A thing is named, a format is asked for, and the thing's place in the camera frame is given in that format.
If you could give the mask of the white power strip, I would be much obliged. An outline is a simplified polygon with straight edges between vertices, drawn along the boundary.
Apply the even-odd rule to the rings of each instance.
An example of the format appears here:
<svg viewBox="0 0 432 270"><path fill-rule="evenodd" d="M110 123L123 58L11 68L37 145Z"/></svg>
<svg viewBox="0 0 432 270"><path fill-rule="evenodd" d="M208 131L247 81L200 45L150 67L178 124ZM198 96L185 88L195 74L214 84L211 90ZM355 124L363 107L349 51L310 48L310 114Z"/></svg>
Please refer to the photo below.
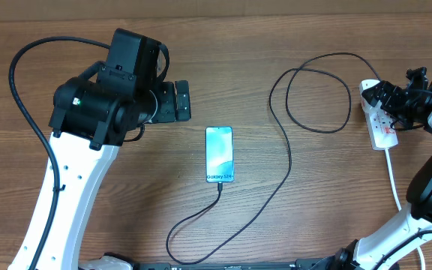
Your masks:
<svg viewBox="0 0 432 270"><path fill-rule="evenodd" d="M380 81L377 79L365 79L359 84L359 92L361 96L361 108L364 111L364 116L367 122L367 129L370 135L370 142L373 150L385 151L398 144L396 131L390 127L393 119L387 112L379 107L372 107L362 97L364 90L375 86Z"/></svg>

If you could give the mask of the blue Samsung Galaxy smartphone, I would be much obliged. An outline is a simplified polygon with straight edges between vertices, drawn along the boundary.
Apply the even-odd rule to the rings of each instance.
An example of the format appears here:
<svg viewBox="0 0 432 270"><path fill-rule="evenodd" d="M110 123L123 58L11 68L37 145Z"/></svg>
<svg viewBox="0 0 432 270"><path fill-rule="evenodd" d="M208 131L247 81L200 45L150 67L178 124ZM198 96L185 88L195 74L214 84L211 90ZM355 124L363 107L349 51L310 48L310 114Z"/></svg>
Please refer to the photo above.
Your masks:
<svg viewBox="0 0 432 270"><path fill-rule="evenodd" d="M233 129L230 126L205 129L205 174L208 183L235 180Z"/></svg>

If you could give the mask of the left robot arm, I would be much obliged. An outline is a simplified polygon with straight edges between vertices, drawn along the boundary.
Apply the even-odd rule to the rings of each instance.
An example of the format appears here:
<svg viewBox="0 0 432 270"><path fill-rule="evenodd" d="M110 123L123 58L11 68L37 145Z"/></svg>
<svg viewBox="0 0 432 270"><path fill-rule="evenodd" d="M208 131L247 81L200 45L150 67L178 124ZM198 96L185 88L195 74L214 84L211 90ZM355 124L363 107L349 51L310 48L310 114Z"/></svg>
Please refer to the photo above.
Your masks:
<svg viewBox="0 0 432 270"><path fill-rule="evenodd" d="M12 269L137 269L132 259L105 253L80 261L98 190L127 133L191 118L189 85L166 81L167 47L119 28L108 55L60 85L51 134L36 130L48 154L40 194Z"/></svg>

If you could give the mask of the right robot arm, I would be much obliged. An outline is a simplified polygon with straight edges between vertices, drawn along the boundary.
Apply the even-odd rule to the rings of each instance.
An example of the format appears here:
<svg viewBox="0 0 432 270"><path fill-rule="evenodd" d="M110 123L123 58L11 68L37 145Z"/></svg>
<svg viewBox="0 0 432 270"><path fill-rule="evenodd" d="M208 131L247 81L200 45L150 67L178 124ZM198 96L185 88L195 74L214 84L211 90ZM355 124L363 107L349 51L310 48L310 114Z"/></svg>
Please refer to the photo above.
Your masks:
<svg viewBox="0 0 432 270"><path fill-rule="evenodd" d="M407 130L422 124L432 134L432 80L426 68L408 70L405 88L384 80L360 83L361 105L371 116L382 110ZM357 239L315 269L398 269L398 261L432 240L432 155L415 174L406 205L373 234Z"/></svg>

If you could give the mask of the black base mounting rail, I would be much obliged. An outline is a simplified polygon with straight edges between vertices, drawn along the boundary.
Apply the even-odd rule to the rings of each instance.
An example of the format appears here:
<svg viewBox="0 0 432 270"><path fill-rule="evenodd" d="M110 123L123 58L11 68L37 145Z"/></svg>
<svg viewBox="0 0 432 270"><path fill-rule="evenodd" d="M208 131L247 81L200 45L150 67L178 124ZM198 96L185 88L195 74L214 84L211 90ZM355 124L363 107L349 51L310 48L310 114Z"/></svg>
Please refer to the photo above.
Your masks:
<svg viewBox="0 0 432 270"><path fill-rule="evenodd" d="M330 269L329 259L297 259L295 262L249 262L249 263L209 263L196 265L176 265L168 262L140 263L117 253L105 253L99 259L80 262L79 270L304 270Z"/></svg>

